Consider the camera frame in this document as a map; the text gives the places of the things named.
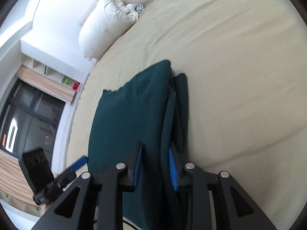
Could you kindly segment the dark green knit sweater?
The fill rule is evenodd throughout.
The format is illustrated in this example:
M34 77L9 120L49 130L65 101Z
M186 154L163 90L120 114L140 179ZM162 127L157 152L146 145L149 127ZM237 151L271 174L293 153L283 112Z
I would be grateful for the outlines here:
M88 169L96 173L122 162L143 142L140 182L123 194L123 216L141 229L185 229L187 196L171 183L169 148L183 153L188 133L186 75L168 60L136 74L116 91L104 90L88 144Z

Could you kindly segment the dark window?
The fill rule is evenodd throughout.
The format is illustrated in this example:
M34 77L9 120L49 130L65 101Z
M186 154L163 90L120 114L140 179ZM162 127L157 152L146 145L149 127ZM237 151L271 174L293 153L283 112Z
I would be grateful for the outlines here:
M1 150L19 159L41 148L51 163L64 106L63 101L17 80L1 112Z

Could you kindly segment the red box on shelf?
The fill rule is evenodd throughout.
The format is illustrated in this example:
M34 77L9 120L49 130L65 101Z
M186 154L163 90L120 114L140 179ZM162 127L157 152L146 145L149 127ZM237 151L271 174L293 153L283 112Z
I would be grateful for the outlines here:
M75 91L77 91L78 88L79 88L79 86L80 86L80 83L79 83L79 82L75 82L74 85L73 85L73 87L72 87L72 89L75 90Z

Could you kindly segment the beige striped curtain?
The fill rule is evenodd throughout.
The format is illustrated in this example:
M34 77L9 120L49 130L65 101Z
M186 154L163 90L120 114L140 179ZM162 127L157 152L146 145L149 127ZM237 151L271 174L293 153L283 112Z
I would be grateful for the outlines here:
M22 65L16 75L25 83L61 100L71 104L74 100L76 91L57 83L38 72Z

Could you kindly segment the beige bed sheet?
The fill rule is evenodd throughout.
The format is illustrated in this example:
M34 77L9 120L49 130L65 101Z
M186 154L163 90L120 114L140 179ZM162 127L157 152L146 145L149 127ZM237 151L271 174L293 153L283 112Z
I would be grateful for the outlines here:
M290 229L306 204L306 25L289 0L153 0L95 64L66 163L87 153L103 90L164 59L187 75L191 161Z

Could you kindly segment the white pillow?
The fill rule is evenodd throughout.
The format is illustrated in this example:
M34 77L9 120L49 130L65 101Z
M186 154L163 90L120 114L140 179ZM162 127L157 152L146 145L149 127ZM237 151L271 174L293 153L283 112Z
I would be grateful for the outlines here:
M137 20L134 4L125 5L122 0L98 0L78 36L84 58L99 60Z

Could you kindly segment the black white striped cloth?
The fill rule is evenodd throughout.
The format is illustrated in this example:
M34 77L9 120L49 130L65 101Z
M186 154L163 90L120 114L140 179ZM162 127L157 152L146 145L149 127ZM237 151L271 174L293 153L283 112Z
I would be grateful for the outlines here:
M141 2L139 2L139 3L137 3L136 5L135 5L135 11L138 13L138 14L140 14L140 13L142 13L144 10L145 10L145 5L144 4L142 4Z

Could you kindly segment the white wall shelf unit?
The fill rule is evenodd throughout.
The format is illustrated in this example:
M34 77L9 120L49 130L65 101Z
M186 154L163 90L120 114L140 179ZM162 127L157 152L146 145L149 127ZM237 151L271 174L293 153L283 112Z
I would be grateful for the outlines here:
M68 87L70 89L72 89L73 85L75 82L78 82L68 76L66 76L65 74L60 73L59 71L56 71L55 69L52 69L51 67L42 64L41 62L25 55L24 53L21 53L21 64L24 65L25 67L31 69L32 71L35 71L39 74L41 74L42 76L55 81L65 87ZM62 84L62 79L63 76L66 76L69 78L69 82L67 85Z

